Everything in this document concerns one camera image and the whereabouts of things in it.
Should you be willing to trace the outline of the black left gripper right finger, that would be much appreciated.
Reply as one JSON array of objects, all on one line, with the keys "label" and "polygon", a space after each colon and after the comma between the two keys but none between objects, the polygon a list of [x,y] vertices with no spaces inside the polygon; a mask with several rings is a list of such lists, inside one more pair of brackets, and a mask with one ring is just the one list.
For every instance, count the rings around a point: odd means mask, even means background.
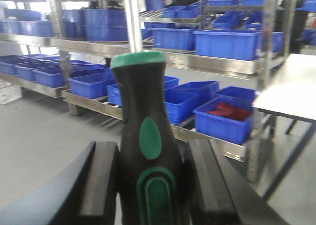
[{"label": "black left gripper right finger", "polygon": [[216,142],[191,139],[185,165],[192,224],[287,224],[231,165]]}]

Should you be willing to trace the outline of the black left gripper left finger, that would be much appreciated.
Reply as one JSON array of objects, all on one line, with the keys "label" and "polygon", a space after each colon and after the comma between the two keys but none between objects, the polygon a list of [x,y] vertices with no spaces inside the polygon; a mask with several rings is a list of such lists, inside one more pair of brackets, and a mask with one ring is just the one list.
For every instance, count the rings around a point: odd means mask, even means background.
[{"label": "black left gripper left finger", "polygon": [[2,225],[113,225],[116,142],[91,142],[62,172],[0,212]]}]

